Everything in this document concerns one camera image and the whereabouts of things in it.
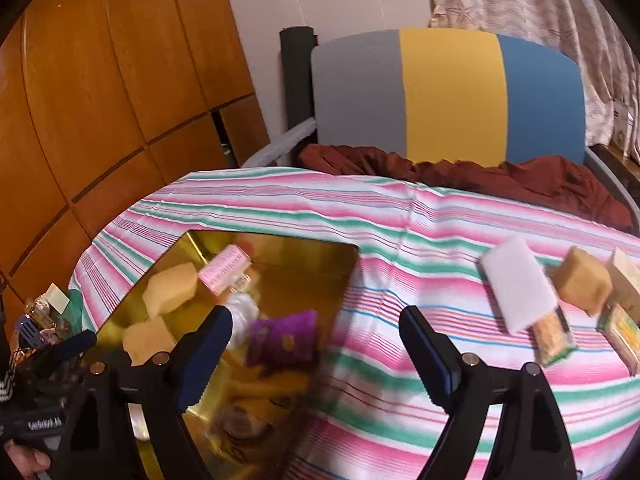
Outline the person left hand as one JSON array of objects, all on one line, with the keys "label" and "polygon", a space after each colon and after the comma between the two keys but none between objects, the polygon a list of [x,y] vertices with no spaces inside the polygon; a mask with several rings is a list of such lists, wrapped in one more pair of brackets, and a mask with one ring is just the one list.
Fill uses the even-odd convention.
[{"label": "person left hand", "polygon": [[37,479],[38,474],[46,472],[51,466],[50,457],[36,448],[25,448],[8,441],[4,444],[4,450],[26,480]]}]

